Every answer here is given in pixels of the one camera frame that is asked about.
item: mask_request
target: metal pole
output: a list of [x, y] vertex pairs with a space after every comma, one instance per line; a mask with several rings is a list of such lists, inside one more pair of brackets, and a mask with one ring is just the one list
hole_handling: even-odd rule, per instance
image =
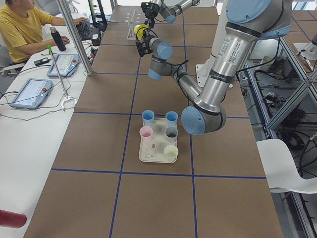
[[110, 4], [111, 4], [111, 9], [112, 11], [114, 10], [114, 7], [118, 5], [117, 1], [113, 1], [113, 0], [110, 0]]
[[56, 60], [55, 60], [55, 57], [54, 57], [54, 55], [53, 55], [53, 51], [52, 51], [50, 45], [49, 45], [48, 49], [49, 49], [49, 53], [50, 53], [50, 55], [51, 55], [51, 57], [52, 57], [52, 60], [53, 60], [55, 69], [56, 69], [56, 71], [57, 71], [57, 75], [58, 75], [58, 78], [59, 78], [59, 81], [60, 81], [60, 84], [61, 84], [61, 88], [63, 89], [64, 96], [65, 96], [65, 97], [68, 97], [67, 91], [66, 91], [65, 86], [64, 86], [64, 83], [63, 83], [63, 79], [61, 78], [61, 75], [60, 75], [60, 73], [59, 73], [59, 69], [58, 69], [58, 67], [57, 67], [57, 63], [56, 63]]
[[65, 20], [66, 27], [68, 29], [70, 37], [74, 41], [74, 45], [75, 45], [75, 48], [76, 48], [77, 53], [79, 55], [79, 58], [80, 58], [83, 66], [87, 72], [87, 75], [90, 76], [93, 72], [93, 69], [91, 68], [91, 65], [89, 63], [84, 46], [81, 43], [77, 28], [75, 26], [75, 23], [73, 21], [71, 13], [70, 13], [68, 2], [66, 0], [56, 0], [56, 2], [57, 2], [57, 5], [60, 9], [60, 12], [61, 12], [64, 20]]

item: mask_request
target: red object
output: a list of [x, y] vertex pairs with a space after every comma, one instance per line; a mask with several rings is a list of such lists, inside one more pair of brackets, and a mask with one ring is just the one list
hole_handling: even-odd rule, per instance
[[20, 228], [26, 223], [26, 216], [19, 213], [0, 210], [0, 226]]

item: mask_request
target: white tray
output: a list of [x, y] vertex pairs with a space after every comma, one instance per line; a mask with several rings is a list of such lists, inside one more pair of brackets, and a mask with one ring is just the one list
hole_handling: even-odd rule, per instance
[[154, 123], [151, 125], [153, 130], [152, 140], [144, 142], [141, 140], [139, 159], [143, 162], [152, 163], [174, 163], [177, 157], [173, 160], [167, 159], [164, 155], [164, 149], [167, 145], [177, 146], [177, 140], [170, 143], [165, 138], [165, 130], [168, 128], [165, 118], [154, 118]]

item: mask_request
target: yellow t-shirt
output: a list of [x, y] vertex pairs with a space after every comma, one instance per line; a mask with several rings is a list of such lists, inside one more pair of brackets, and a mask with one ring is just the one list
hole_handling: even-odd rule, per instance
[[7, 5], [0, 8], [0, 33], [13, 62], [20, 63], [31, 57], [16, 47], [41, 42], [41, 25], [50, 23], [52, 18], [36, 7], [28, 11], [28, 18], [18, 16]]

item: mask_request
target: keyboard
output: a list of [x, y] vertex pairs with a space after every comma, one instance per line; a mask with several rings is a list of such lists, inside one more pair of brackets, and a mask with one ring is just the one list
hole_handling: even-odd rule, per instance
[[90, 31], [90, 22], [87, 23], [79, 23], [77, 26], [77, 31], [79, 33], [80, 39], [82, 41], [90, 40], [91, 39], [91, 31]]

